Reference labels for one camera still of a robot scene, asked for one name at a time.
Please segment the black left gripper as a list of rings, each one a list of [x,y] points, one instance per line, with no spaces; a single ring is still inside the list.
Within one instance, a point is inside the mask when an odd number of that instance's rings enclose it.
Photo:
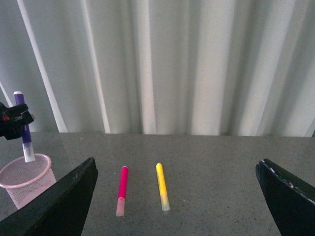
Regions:
[[[34,122],[34,116],[29,112],[26,104],[6,107],[0,103],[0,136],[7,140],[22,137],[22,129],[25,125]]]

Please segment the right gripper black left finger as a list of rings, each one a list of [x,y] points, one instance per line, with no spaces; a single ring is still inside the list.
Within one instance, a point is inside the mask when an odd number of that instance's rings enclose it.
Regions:
[[[91,205],[98,170],[90,157],[0,223],[2,236],[79,236]]]

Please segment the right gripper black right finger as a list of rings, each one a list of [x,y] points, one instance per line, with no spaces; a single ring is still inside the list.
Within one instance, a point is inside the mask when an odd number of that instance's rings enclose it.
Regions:
[[[283,236],[315,234],[315,188],[269,159],[255,173],[266,204]]]

